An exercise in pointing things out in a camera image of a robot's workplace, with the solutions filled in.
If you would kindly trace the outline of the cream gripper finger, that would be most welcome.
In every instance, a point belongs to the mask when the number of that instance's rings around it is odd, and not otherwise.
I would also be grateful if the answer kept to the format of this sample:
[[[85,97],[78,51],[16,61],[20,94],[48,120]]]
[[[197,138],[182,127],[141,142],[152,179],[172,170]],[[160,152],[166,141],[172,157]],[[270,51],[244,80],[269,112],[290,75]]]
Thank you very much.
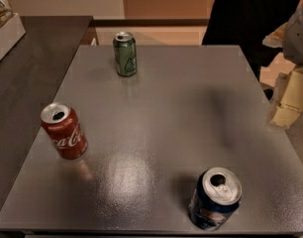
[[[270,101],[269,123],[289,128],[303,113],[303,65],[296,65],[288,74],[276,79]]]
[[[281,48],[283,46],[283,39],[285,35],[287,24],[284,23],[278,27],[275,31],[267,35],[263,40],[262,44],[269,48]]]

